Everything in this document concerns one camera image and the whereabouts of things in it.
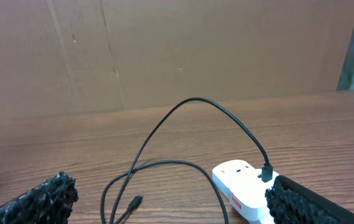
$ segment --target white plastic casing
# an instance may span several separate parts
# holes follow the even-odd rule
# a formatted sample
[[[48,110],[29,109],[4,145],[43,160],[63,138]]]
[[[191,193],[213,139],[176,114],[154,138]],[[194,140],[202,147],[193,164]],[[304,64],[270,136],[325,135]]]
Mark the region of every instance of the white plastic casing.
[[[246,161],[232,160],[213,169],[213,182],[228,197],[232,206],[251,224],[274,223],[269,214],[265,191],[270,189],[279,175],[273,172],[272,180],[261,180],[261,169]]]

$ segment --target wood grain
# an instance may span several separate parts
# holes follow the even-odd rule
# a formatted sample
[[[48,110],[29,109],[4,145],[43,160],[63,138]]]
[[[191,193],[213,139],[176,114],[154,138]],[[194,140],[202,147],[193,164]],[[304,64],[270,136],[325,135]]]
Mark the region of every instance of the wood grain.
[[[267,150],[275,170],[354,212],[354,91],[221,102]],[[99,223],[105,185],[126,171],[146,136],[170,107],[115,113],[53,116],[0,123],[0,204],[58,171],[77,179],[80,200],[70,223]],[[151,139],[138,164],[183,159],[208,173],[243,159],[255,167],[261,154],[235,123],[215,108],[191,103],[177,110]],[[121,182],[110,188],[108,219]],[[223,223],[208,181],[183,165],[139,171],[119,205],[143,194],[126,223]],[[230,223],[245,221],[224,197]]]

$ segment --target cardboard wall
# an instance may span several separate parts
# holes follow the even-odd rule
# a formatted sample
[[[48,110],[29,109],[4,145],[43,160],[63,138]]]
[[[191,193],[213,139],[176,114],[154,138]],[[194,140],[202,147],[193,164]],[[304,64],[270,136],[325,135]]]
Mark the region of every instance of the cardboard wall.
[[[354,0],[0,0],[0,119],[333,91]]]

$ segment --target cable plug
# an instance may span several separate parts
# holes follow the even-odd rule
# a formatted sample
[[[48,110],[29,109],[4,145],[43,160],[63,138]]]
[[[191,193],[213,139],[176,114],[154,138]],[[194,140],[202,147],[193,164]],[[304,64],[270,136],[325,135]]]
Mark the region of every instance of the cable plug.
[[[137,195],[134,197],[134,199],[131,201],[131,203],[128,205],[127,210],[132,211],[135,208],[138,208],[139,204],[142,202],[143,196],[142,195]]]
[[[272,180],[273,171],[274,171],[274,168],[272,167],[271,164],[269,164],[269,165],[264,164],[264,167],[261,169],[261,180],[264,183]]]

